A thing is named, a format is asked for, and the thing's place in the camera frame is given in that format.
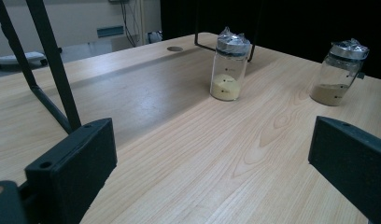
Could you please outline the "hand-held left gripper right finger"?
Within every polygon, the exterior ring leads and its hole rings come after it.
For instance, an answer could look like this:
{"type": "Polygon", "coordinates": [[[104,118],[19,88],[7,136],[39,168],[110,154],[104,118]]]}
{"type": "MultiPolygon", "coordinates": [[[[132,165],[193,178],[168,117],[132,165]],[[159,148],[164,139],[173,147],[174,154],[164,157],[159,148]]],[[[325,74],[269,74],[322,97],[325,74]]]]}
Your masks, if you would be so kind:
{"type": "Polygon", "coordinates": [[[381,224],[381,139],[318,116],[308,161],[373,224],[381,224]]]}

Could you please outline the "white flat object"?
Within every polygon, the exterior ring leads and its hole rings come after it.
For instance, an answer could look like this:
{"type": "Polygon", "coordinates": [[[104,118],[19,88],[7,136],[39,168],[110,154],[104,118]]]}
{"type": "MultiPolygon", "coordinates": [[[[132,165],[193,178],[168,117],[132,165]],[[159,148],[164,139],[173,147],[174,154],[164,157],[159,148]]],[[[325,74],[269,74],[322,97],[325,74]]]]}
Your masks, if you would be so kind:
{"type": "MultiPolygon", "coordinates": [[[[48,64],[47,58],[41,52],[36,52],[36,51],[26,52],[25,57],[29,63],[40,62],[42,65],[48,64]]],[[[0,57],[0,69],[2,68],[3,65],[14,65],[14,64],[18,64],[18,61],[14,55],[0,57]]]]}

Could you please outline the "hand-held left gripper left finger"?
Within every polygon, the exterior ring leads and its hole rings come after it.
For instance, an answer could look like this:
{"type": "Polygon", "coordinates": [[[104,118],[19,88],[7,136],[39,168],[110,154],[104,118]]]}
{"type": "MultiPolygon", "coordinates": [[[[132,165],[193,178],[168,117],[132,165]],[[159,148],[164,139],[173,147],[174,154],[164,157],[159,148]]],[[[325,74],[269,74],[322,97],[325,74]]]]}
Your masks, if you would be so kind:
{"type": "Polygon", "coordinates": [[[25,168],[38,224],[79,224],[117,154],[111,118],[81,126],[25,168]]]}

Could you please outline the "black curtain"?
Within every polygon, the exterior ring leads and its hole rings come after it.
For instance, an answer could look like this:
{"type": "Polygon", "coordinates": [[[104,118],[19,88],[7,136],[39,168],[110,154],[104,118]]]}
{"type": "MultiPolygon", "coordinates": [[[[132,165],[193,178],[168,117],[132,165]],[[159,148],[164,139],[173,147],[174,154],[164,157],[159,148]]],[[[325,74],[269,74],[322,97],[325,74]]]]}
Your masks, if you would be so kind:
{"type": "Polygon", "coordinates": [[[362,72],[381,79],[381,0],[161,0],[165,39],[225,27],[257,45],[321,62],[335,41],[370,49],[362,72]]]}

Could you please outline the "foil-capped jar of brown powder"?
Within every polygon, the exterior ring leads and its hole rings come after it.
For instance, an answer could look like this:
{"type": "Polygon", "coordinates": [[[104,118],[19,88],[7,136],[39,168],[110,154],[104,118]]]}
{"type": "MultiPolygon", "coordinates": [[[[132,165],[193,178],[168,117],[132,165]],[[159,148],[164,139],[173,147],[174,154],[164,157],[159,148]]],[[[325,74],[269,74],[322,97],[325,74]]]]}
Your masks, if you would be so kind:
{"type": "Polygon", "coordinates": [[[341,104],[369,52],[370,50],[355,38],[332,42],[314,80],[310,97],[323,105],[341,104]]]}

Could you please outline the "foil-capped jar of yellow powder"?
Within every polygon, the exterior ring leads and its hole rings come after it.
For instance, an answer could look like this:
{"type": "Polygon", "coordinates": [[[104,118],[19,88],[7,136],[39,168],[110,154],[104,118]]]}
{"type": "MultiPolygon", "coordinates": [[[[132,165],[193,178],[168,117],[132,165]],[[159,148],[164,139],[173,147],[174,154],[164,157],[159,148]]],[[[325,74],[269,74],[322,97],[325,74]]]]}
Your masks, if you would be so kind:
{"type": "Polygon", "coordinates": [[[236,100],[247,67],[250,42],[225,27],[219,34],[210,82],[210,95],[221,101],[236,100]]]}

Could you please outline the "black metal-legged shelf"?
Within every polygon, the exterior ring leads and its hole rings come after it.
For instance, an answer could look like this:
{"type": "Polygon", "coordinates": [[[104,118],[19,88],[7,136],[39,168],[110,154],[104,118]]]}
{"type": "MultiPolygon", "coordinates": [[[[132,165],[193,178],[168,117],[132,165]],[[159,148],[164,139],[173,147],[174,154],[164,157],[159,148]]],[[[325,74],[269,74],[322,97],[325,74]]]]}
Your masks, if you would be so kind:
{"type": "Polygon", "coordinates": [[[53,34],[49,16],[43,0],[25,0],[33,19],[39,40],[46,53],[47,61],[53,80],[58,90],[63,104],[64,113],[50,100],[50,98],[37,85],[35,76],[26,59],[19,37],[15,31],[13,23],[8,15],[7,8],[0,0],[0,25],[7,42],[12,49],[15,58],[21,67],[24,78],[35,97],[57,120],[62,128],[68,133],[72,133],[81,127],[80,117],[75,100],[70,88],[70,84],[64,69],[63,60],[60,56],[59,48],[53,34]]]}

